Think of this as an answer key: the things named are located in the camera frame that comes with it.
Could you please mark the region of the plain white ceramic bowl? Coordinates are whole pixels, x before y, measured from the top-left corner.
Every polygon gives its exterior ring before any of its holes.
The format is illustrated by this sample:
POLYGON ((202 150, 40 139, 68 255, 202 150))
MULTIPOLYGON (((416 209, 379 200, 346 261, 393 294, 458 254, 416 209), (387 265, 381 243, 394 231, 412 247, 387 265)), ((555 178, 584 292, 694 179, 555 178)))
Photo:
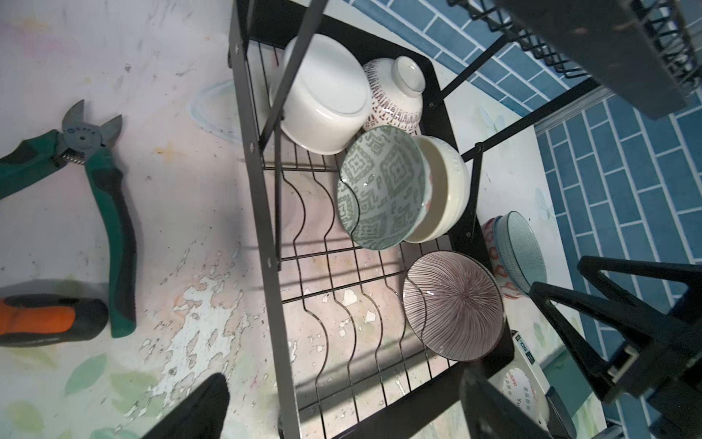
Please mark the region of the plain white ceramic bowl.
POLYGON ((283 105, 283 133, 312 153, 335 155, 370 113, 371 89, 359 61, 338 41, 315 34, 283 105))

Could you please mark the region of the brown striped ceramic bowl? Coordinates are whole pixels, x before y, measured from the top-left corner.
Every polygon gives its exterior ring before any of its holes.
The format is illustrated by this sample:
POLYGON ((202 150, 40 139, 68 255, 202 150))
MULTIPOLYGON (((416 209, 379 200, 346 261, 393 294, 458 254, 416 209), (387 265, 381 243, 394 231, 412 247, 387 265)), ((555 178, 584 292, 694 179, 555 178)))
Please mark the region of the brown striped ceramic bowl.
POLYGON ((402 304, 423 345, 447 360, 484 358, 506 322, 495 278, 460 252, 430 252, 416 260, 404 280, 402 304))

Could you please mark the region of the red floral patterned bowl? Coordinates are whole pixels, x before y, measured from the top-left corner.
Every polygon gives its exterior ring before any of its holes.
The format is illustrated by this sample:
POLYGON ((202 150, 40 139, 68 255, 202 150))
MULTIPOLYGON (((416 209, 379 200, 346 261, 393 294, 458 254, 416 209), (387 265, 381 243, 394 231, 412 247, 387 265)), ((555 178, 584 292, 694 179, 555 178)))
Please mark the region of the red floral patterned bowl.
POLYGON ((506 299, 517 300, 522 296, 522 293, 509 277, 497 250, 497 223, 500 219, 501 216, 497 216, 486 222, 482 226, 482 233, 488 250, 492 273, 500 292, 506 299))

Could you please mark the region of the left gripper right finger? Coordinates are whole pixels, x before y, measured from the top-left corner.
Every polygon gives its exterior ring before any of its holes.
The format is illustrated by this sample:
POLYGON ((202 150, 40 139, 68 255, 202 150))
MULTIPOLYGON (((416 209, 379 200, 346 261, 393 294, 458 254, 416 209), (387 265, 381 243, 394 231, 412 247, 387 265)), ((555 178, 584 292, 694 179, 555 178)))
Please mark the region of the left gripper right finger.
POLYGON ((465 369, 460 400, 471 438, 542 438, 547 431, 495 389, 484 376, 465 369))

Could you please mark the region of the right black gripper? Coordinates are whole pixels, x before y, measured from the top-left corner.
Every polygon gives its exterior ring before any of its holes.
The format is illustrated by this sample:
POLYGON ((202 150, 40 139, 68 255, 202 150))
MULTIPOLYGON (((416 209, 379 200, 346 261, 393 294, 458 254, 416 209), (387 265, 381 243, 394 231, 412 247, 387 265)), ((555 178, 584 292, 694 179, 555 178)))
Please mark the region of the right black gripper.
POLYGON ((604 296, 535 283, 529 297, 599 400, 645 397, 657 438, 701 437, 701 266, 583 256, 580 274, 604 296), (683 284, 665 315, 605 274, 683 284))

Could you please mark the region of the cream ceramic bowl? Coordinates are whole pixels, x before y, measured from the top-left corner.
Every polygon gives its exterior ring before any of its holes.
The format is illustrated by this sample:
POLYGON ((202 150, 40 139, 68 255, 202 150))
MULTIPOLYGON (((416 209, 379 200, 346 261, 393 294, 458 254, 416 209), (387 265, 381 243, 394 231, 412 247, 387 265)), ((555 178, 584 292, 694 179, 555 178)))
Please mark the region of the cream ceramic bowl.
POLYGON ((470 171, 456 149, 437 137, 413 137, 431 168, 433 195, 428 212, 407 243, 427 243, 449 232, 464 214, 470 197, 470 171))

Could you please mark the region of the green rimmed striped bowl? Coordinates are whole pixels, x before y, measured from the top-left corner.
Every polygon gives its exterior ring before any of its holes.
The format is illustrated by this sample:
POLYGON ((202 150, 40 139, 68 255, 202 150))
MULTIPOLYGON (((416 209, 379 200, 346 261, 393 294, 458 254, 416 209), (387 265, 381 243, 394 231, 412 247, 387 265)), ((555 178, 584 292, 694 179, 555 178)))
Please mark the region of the green rimmed striped bowl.
POLYGON ((417 229, 432 195, 431 168, 415 139, 384 125, 360 135, 347 150, 336 210, 352 241, 367 250, 384 251, 417 229))

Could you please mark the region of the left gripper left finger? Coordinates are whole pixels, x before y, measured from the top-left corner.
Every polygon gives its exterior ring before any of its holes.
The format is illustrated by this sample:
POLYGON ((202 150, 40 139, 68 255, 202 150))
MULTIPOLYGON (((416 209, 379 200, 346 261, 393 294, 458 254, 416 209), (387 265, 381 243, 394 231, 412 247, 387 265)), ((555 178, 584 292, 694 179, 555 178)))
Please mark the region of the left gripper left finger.
POLYGON ((214 373, 154 426, 143 439, 219 438, 230 404, 226 377, 214 373))

